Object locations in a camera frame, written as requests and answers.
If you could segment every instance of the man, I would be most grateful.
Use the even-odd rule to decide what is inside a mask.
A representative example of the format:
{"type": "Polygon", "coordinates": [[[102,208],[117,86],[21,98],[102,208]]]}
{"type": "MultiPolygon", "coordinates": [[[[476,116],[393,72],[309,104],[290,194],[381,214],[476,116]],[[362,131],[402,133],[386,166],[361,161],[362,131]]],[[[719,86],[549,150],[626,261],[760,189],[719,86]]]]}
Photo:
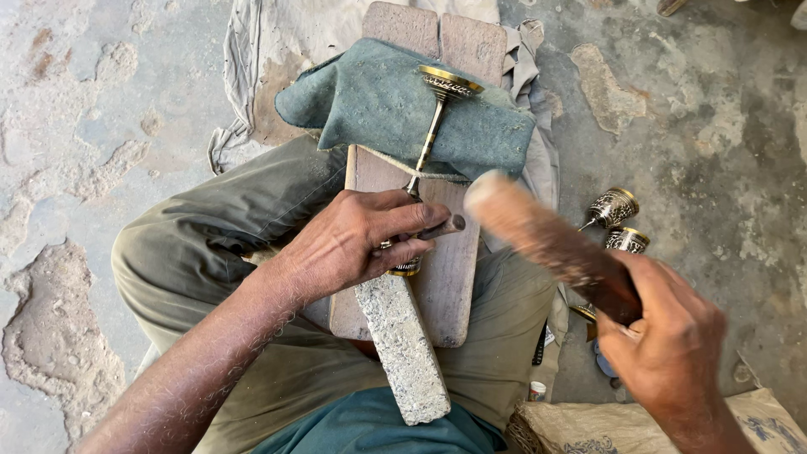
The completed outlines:
{"type": "MultiPolygon", "coordinates": [[[[492,452],[527,390],[530,358],[554,295],[551,277],[510,250],[476,269],[466,342],[439,349],[451,413],[404,425],[381,365],[294,319],[342,288],[434,247],[387,238],[444,221],[441,204],[404,191],[340,191],[346,150],[302,136],[172,197],[127,226],[113,250],[120,293],[163,354],[78,451],[492,452]],[[241,255],[276,245],[259,267],[241,255]]],[[[644,318],[599,314],[600,345],[681,452],[753,449],[717,390],[725,319],[673,270],[642,256],[629,269],[644,318]]]]}

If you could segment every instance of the olive green trousers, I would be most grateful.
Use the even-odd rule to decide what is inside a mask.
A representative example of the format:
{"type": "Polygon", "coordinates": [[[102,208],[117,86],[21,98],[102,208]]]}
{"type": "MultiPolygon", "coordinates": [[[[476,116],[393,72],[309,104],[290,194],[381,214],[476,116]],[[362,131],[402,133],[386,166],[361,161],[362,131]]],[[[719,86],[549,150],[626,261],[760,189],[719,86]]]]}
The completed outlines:
{"type": "MultiPolygon", "coordinates": [[[[264,250],[344,187],[347,149],[298,137],[175,195],[121,231],[115,282],[163,353],[255,269],[264,250]]],[[[437,349],[451,399],[503,430],[528,374],[555,282],[510,249],[479,260],[468,336],[437,349]]],[[[377,361],[298,318],[249,367],[196,452],[249,452],[267,436],[354,391],[387,386],[377,361]]]]}

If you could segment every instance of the teal shirt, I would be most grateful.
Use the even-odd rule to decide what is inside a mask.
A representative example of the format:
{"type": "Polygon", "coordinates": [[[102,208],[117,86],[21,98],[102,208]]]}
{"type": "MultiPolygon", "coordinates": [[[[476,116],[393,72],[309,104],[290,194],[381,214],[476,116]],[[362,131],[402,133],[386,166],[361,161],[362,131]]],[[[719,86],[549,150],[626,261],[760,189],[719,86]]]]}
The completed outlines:
{"type": "Polygon", "coordinates": [[[407,426],[387,386],[351,393],[314,410],[263,440],[252,454],[483,454],[504,449],[497,429],[456,402],[443,418],[407,426]]]}

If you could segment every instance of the concrete floor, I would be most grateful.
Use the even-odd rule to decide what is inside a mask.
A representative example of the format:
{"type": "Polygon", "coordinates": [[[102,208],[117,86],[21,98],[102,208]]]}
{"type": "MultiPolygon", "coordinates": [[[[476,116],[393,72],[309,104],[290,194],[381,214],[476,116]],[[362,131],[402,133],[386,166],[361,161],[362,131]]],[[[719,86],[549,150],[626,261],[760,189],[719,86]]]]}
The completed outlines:
{"type": "MultiPolygon", "coordinates": [[[[665,19],[655,1],[499,2],[504,24],[545,25],[537,63],[562,103],[561,214],[580,224],[602,191],[629,188],[641,211],[625,224],[650,236],[647,254],[729,316],[723,393],[754,387],[734,378],[741,355],[807,428],[807,33],[788,26],[797,4],[692,0],[665,19]],[[589,46],[574,50],[583,43],[626,90],[609,92],[611,106],[583,92],[605,80],[589,46]]],[[[596,368],[581,317],[570,315],[569,333],[553,401],[630,401],[596,368]]]]}
{"type": "MultiPolygon", "coordinates": [[[[232,122],[220,78],[229,2],[55,5],[0,3],[0,452],[68,450],[131,382],[148,342],[115,290],[112,242],[210,178],[210,133],[232,122]],[[65,270],[76,279],[53,278],[65,270]],[[98,364],[101,394],[86,380],[98,364]]],[[[507,0],[500,13],[545,24],[562,214],[577,223],[609,186],[633,190],[642,212],[629,225],[653,238],[648,253],[730,315],[724,391],[752,386],[733,378],[742,354],[807,427],[807,35],[788,26],[795,7],[692,0],[664,19],[654,2],[507,0]]],[[[554,400],[621,400],[582,321],[570,327],[554,400]]]]}

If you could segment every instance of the burlap sack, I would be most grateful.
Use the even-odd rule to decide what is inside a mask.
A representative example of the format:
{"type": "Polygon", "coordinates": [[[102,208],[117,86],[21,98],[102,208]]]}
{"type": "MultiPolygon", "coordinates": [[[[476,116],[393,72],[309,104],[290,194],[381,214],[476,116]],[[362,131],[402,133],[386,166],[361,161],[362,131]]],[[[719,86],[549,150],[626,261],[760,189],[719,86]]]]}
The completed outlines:
{"type": "MultiPolygon", "coordinates": [[[[726,399],[759,454],[807,454],[807,437],[770,389],[726,399]]],[[[527,453],[677,454],[639,404],[522,402],[508,432],[527,453]]]]}

